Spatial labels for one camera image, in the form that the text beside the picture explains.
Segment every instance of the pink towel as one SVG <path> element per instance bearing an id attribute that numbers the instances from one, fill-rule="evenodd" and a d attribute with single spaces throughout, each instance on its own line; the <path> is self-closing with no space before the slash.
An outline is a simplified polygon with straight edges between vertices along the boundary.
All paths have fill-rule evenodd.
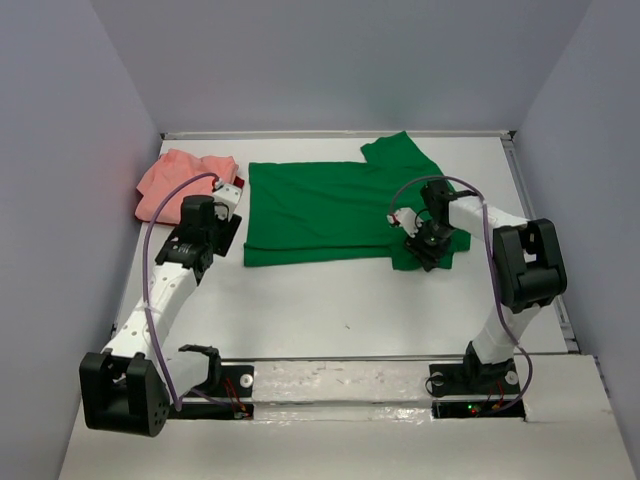
<path id="1" fill-rule="evenodd" d="M 214 157 L 207 155 L 198 158 L 181 150 L 170 149 L 147 170 L 138 184 L 138 191 L 143 195 L 136 208 L 136 217 L 143 222 L 151 220 L 153 213 L 165 199 L 167 194 L 178 185 L 200 173 L 216 173 L 225 182 L 235 180 L 238 165 L 233 157 Z M 158 222 L 176 225 L 180 222 L 180 205 L 187 195 L 211 195 L 213 178 L 202 178 L 185 187 L 169 200 L 164 207 Z"/>

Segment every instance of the white wall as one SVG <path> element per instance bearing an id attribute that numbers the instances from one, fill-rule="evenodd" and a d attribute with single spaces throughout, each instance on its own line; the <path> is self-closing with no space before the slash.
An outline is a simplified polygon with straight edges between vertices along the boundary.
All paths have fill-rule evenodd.
<path id="1" fill-rule="evenodd" d="M 160 131 L 515 129 L 590 0 L 92 0 Z"/>
<path id="2" fill-rule="evenodd" d="M 79 362 L 119 304 L 135 181 L 159 137 L 88 0 L 1 11 L 0 478 L 54 479 Z"/>
<path id="3" fill-rule="evenodd" d="M 580 346 L 599 356 L 640 472 L 640 2 L 594 0 L 516 136 L 538 215 L 556 222 Z"/>

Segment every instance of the wire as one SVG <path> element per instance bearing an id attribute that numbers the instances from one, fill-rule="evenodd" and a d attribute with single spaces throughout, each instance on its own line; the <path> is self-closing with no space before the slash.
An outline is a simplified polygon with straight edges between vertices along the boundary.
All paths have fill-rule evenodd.
<path id="1" fill-rule="evenodd" d="M 194 393 L 196 395 L 198 395 L 199 397 L 204 398 L 207 402 L 212 403 L 213 405 L 220 405 L 221 407 L 233 407 L 233 402 L 229 403 L 229 402 L 221 402 L 220 400 L 216 400 L 213 397 L 210 397 L 209 395 L 207 395 L 204 392 L 201 392 L 200 390 L 197 390 L 195 388 L 191 389 L 191 393 Z"/>
<path id="2" fill-rule="evenodd" d="M 233 395 L 236 397 L 236 402 L 238 402 L 238 405 L 240 405 L 240 409 L 243 412 L 247 411 L 247 407 L 245 406 L 244 403 L 242 403 L 240 401 L 240 397 L 238 396 L 238 392 L 236 392 L 236 387 L 233 386 L 233 383 L 231 383 L 231 379 L 227 377 L 227 383 L 229 384 L 229 387 L 231 388 L 231 391 L 233 392 Z"/>
<path id="3" fill-rule="evenodd" d="M 224 387 L 224 389 L 227 392 L 227 397 L 229 397 L 229 401 L 231 402 L 231 410 L 233 410 L 233 413 L 236 413 L 236 406 L 233 403 L 233 396 L 231 395 L 231 389 L 229 388 L 229 385 L 227 385 L 227 382 L 222 382 L 222 386 Z"/>
<path id="4" fill-rule="evenodd" d="M 186 186 L 191 185 L 193 182 L 206 177 L 214 177 L 216 179 L 215 183 L 218 183 L 218 181 L 220 180 L 220 177 L 218 177 L 218 175 L 216 175 L 215 173 L 201 173 L 200 175 L 196 175 L 195 177 L 192 177 L 189 180 L 181 183 L 171 192 L 169 192 L 165 199 L 160 202 L 160 205 L 158 205 L 156 211 L 153 212 L 153 216 L 151 217 L 151 220 L 149 220 L 147 232 L 144 235 L 144 242 L 142 243 L 142 301 L 144 303 L 144 314 L 147 318 L 147 327 L 149 327 L 149 338 L 151 339 L 151 346 L 153 347 L 153 352 L 158 359 L 158 365 L 160 365 L 160 370 L 162 370 L 164 380 L 165 382 L 167 382 L 169 395 L 171 395 L 171 400 L 173 400 L 173 406 L 176 409 L 176 412 L 182 410 L 182 397 L 180 397 L 176 392 L 176 387 L 173 384 L 171 374 L 169 373 L 169 367 L 167 366 L 167 362 L 162 356 L 162 348 L 160 346 L 160 341 L 158 340 L 158 333 L 156 332 L 156 327 L 153 324 L 153 316 L 151 314 L 151 304 L 149 300 L 149 242 L 151 241 L 151 231 L 153 230 L 153 226 L 157 223 L 160 213 L 167 205 L 167 203 L 169 203 L 169 200 L 175 197 L 176 194 Z"/>
<path id="5" fill-rule="evenodd" d="M 522 397 L 524 397 L 524 394 L 529 389 L 529 386 L 531 385 L 531 381 L 533 380 L 533 361 L 531 360 L 531 356 L 529 355 L 529 353 L 527 353 L 527 351 L 524 348 L 522 348 L 522 346 L 520 346 L 520 342 L 518 341 L 518 338 L 513 334 L 513 332 L 509 328 L 509 325 L 507 325 L 507 322 L 504 318 L 504 312 L 502 311 L 502 302 L 500 301 L 500 294 L 499 294 L 500 289 L 498 286 L 498 273 L 496 272 L 496 266 L 493 263 L 493 252 L 491 249 L 491 242 L 490 242 L 491 239 L 489 238 L 489 211 L 487 209 L 487 201 L 485 200 L 485 197 L 482 194 L 482 192 L 480 192 L 480 190 L 478 190 L 476 187 L 471 185 L 469 182 L 461 180 L 457 177 L 450 177 L 448 175 L 425 175 L 422 177 L 414 178 L 413 180 L 405 184 L 403 187 L 400 188 L 400 190 L 396 192 L 396 194 L 391 199 L 391 205 L 389 206 L 389 215 L 394 214 L 395 205 L 400 195 L 402 195 L 412 185 L 415 185 L 416 183 L 420 183 L 420 182 L 426 182 L 428 180 L 449 180 L 450 182 L 459 183 L 460 185 L 467 187 L 469 190 L 475 193 L 480 199 L 480 201 L 482 202 L 482 230 L 483 230 L 483 236 L 484 236 L 485 252 L 487 254 L 487 262 L 489 263 L 489 274 L 491 275 L 491 286 L 493 287 L 493 301 L 495 303 L 496 309 L 498 310 L 498 318 L 500 319 L 500 325 L 502 326 L 502 329 L 505 331 L 505 333 L 511 340 L 511 343 L 513 343 L 513 346 L 516 347 L 518 350 L 520 350 L 520 353 L 522 353 L 522 355 L 526 359 L 527 366 L 529 368 L 529 372 L 527 374 L 527 380 L 524 382 L 524 385 L 520 390 L 520 393 L 518 393 L 516 398 L 511 400 L 506 405 L 503 405 L 502 407 L 497 408 L 496 410 L 491 410 L 487 412 L 488 415 L 494 415 L 496 413 L 503 412 L 513 407 L 516 403 L 522 400 Z"/>

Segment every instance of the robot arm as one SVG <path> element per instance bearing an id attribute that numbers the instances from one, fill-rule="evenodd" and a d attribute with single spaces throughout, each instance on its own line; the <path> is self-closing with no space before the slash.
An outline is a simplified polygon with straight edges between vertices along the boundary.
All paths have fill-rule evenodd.
<path id="1" fill-rule="evenodd" d="M 218 185 L 213 195 L 185 197 L 177 225 L 156 257 L 149 282 L 153 326 L 160 346 L 180 308 L 200 284 L 214 255 L 225 256 L 241 218 L 234 215 L 242 190 Z M 140 299 L 119 332 L 100 353 L 80 364 L 80 388 L 89 428 L 157 435 L 167 418 L 171 396 L 158 373 Z M 194 387 L 215 387 L 221 360 L 213 347 L 185 345 L 165 352 L 178 396 Z"/>
<path id="2" fill-rule="evenodd" d="M 483 242 L 488 240 L 498 277 L 500 308 L 508 328 L 519 340 L 540 308 L 549 305 L 567 286 L 553 224 L 546 219 L 530 221 L 487 206 L 485 232 L 482 201 L 475 193 L 454 192 L 444 180 L 427 182 L 420 193 L 431 216 L 428 221 L 422 221 L 410 208 L 389 216 L 392 225 L 406 231 L 405 247 L 430 271 L 447 252 L 456 229 Z M 470 390 L 494 384 L 512 368 L 513 350 L 513 341 L 494 307 L 482 331 L 469 343 L 455 381 Z"/>

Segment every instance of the white tabletop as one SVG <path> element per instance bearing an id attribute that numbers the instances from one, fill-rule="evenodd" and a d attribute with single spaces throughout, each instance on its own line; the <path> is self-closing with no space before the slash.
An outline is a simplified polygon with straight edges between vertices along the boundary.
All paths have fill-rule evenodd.
<path id="1" fill-rule="evenodd" d="M 173 140 L 169 148 L 197 156 L 232 155 L 247 177 L 250 162 L 364 161 L 360 147 L 375 138 Z M 523 209 L 500 139 L 416 138 L 446 174 L 480 188 L 497 207 Z M 184 306 L 166 347 L 213 345 L 223 358 L 380 357 L 462 354 L 491 309 L 488 268 L 480 241 L 454 256 L 452 270 L 397 272 L 390 259 L 243 267 L 251 188 L 237 213 L 242 225 L 226 258 L 216 257 Z M 122 302 L 122 324 L 141 295 L 140 233 Z M 155 257 L 168 227 L 152 236 Z M 553 307 L 543 309 L 522 339 L 530 352 L 564 353 Z"/>
<path id="2" fill-rule="evenodd" d="M 81 410 L 60 480 L 635 478 L 590 357 L 534 357 L 526 422 L 433 420 L 428 403 L 339 402 L 353 400 L 354 390 L 362 401 L 381 400 L 385 391 L 387 400 L 399 394 L 425 398 L 425 362 L 344 362 L 324 369 L 325 362 L 302 363 L 257 363 L 256 388 L 265 388 L 256 396 L 291 399 L 292 392 L 300 393 L 297 382 L 278 376 L 297 375 L 311 364 L 318 375 L 304 378 L 307 397 L 295 399 L 332 398 L 332 404 L 258 404 L 253 421 L 170 420 L 154 439 L 88 430 Z M 520 371 L 526 370 L 523 363 L 519 359 Z M 383 383 L 380 372 L 390 381 Z M 337 374 L 354 383 L 331 382 Z M 377 381 L 377 387 L 367 393 L 356 379 L 372 386 Z M 405 393 L 398 391 L 399 382 Z"/>

